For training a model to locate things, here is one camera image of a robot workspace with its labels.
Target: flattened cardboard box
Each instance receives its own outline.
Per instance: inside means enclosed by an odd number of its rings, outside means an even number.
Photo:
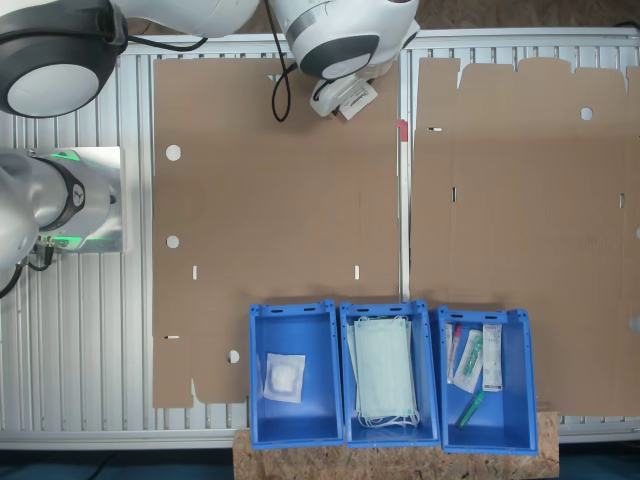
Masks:
[[[459,67],[420,64],[412,296],[527,309],[540,397],[640,415],[640,71],[627,94],[562,60],[470,65],[457,88]]]
[[[272,59],[155,63],[157,408],[191,407],[192,379],[203,403],[246,400],[252,303],[398,300],[395,71],[348,123],[318,117],[315,80],[294,73],[283,124],[280,71]],[[282,84],[281,114],[285,98]]]

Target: metal profile table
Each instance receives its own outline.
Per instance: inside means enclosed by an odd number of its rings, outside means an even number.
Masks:
[[[211,40],[189,55],[131,45],[100,97],[82,110],[48,120],[0,114],[0,147],[121,147],[125,192],[124,253],[57,255],[46,272],[23,275],[0,304],[0,448],[225,448],[235,430],[247,427],[246,402],[152,407],[152,64],[162,58],[276,53],[269,35]],[[640,34],[593,28],[422,31],[399,61],[398,118],[409,123],[410,131],[415,129],[418,62],[425,56],[460,58],[462,68],[474,62],[517,68],[520,59],[545,56],[567,60],[573,68],[624,73],[640,65]],[[398,147],[399,295],[404,299],[411,287],[412,148],[412,136]],[[3,274],[0,284],[8,276]],[[640,439],[640,417],[561,413],[561,442]]]

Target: sterile package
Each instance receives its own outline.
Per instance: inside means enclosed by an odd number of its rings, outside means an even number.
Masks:
[[[502,390],[502,325],[483,325],[482,390]]]
[[[408,323],[401,317],[355,322],[358,389],[366,419],[417,414]]]
[[[460,345],[460,324],[456,325],[453,333],[453,325],[447,323],[447,383],[453,383],[453,365],[458,354],[458,346]]]
[[[304,355],[268,353],[264,398],[277,402],[302,402],[304,364]]]
[[[356,379],[356,412],[360,413],[360,388],[358,387],[358,362],[356,361],[356,332],[354,325],[347,325],[347,344],[349,345],[353,376]]]
[[[453,343],[453,325],[447,323],[445,325],[446,342],[447,342],[447,383],[451,383],[451,377],[449,371],[451,370],[451,346]]]
[[[482,371],[482,332],[469,330],[467,344],[462,352],[458,370],[453,377],[453,384],[461,389],[474,393],[478,377]]]

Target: blue crate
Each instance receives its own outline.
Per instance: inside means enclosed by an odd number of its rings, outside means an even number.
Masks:
[[[449,311],[447,307],[440,307],[429,312],[429,320],[443,450],[450,453],[537,455],[536,391],[527,312]],[[461,324],[460,346],[454,359],[456,369],[470,329],[482,331],[483,324],[502,324],[502,392],[485,392],[484,401],[462,430],[456,428],[456,422],[472,395],[447,384],[447,322]],[[481,390],[482,376],[478,379],[476,393]]]
[[[334,302],[252,305],[249,319],[251,446],[266,450],[342,445]],[[301,403],[264,398],[267,353],[305,355]]]
[[[395,317],[402,315],[411,322],[411,359],[416,402],[420,412],[417,427],[391,426],[365,428],[358,422],[356,412],[356,379],[349,357],[347,325],[362,316]],[[342,386],[347,446],[374,447],[433,447],[440,445],[435,377],[429,338],[427,304],[422,300],[398,305],[340,305],[342,330]]]

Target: stack of surgical masks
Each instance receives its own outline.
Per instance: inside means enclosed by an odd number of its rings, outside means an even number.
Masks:
[[[411,322],[406,317],[360,317],[347,327],[356,378],[356,410],[364,427],[417,426],[411,367]]]

